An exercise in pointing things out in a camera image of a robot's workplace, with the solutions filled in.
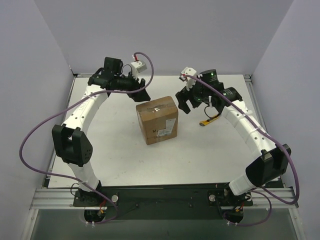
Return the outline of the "brown cardboard express box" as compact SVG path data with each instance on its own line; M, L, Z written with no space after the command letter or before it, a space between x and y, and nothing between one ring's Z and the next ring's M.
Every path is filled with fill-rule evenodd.
M171 96L138 104L136 113L147 145L177 137L179 113Z

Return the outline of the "yellow utility knife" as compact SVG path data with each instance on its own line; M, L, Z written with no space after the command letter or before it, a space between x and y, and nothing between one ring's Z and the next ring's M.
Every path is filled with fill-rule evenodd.
M200 121L200 122L199 122L199 125L200 125L201 127L207 126L208 124L216 121L218 118L219 118L219 116L216 116L216 117L213 117L213 118L208 118L207 120Z

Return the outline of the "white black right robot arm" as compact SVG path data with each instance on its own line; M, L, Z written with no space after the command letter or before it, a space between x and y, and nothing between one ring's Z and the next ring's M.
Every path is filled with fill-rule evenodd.
M253 162L245 172L229 182L224 189L225 198L232 200L250 190L283 175L288 167L291 150L284 144L279 147L247 108L240 93L234 87L225 87L218 80L217 71L210 69L197 73L191 67L185 67L179 79L186 83L176 93L178 108L189 114L191 108L201 104L215 108L219 116L224 117L241 136L253 156Z

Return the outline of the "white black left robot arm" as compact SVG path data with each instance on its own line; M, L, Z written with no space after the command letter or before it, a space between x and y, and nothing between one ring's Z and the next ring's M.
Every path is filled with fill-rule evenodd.
M112 91L125 92L136 103L151 99L144 88L146 81L138 78L139 73L147 69L146 63L135 57L129 66L130 72L124 74L121 59L106 57L104 66L89 78L82 103L62 125L52 128L56 155L71 168L78 182L80 196L92 206L100 204L103 199L101 182L90 163L93 146L87 138L94 116Z

